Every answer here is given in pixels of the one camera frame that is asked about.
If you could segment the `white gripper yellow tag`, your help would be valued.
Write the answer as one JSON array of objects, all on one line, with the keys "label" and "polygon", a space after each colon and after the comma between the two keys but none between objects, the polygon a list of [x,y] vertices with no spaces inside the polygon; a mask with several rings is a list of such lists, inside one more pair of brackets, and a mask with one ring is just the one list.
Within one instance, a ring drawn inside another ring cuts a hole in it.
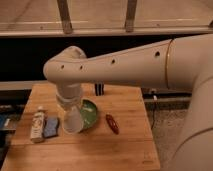
[{"label": "white gripper yellow tag", "polygon": [[70,110],[75,105],[80,105],[82,96],[83,90],[80,84],[56,86],[57,102],[65,111]]}]

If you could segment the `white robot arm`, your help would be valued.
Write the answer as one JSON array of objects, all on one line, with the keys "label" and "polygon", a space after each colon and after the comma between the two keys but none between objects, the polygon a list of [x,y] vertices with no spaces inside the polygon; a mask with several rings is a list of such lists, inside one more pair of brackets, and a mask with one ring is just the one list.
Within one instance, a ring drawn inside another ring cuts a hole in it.
[{"label": "white robot arm", "polygon": [[88,58],[70,46],[43,67],[62,102],[82,83],[188,91],[185,123],[168,171],[213,171],[213,34],[180,37]]}]

